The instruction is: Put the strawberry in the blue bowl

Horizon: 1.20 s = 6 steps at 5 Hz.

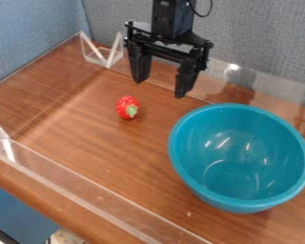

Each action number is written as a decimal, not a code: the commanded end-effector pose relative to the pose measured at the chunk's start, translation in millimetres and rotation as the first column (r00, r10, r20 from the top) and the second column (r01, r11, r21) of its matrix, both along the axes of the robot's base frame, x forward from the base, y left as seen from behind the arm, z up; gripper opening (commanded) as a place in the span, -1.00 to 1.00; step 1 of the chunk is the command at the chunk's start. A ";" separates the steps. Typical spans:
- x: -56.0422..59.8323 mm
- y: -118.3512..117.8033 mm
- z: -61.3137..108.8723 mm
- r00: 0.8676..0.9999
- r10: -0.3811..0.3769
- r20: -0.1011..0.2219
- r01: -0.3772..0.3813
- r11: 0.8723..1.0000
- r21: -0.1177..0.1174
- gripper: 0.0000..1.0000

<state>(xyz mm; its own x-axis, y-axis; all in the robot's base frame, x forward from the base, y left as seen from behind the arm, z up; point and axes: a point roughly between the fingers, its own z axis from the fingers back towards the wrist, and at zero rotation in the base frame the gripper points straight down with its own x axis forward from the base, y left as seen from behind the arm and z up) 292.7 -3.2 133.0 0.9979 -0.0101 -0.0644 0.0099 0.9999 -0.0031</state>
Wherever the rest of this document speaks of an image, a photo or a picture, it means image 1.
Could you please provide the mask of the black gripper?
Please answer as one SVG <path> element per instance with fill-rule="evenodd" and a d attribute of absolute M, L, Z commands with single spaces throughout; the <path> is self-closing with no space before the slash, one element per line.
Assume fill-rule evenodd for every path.
<path fill-rule="evenodd" d="M 192 90 L 199 72 L 207 68 L 213 43 L 193 32 L 195 17 L 209 16 L 196 10 L 196 0 L 152 0 L 152 21 L 125 22 L 125 46 L 132 78 L 137 84 L 151 76 L 152 60 L 157 56 L 180 63 L 175 97 Z"/>

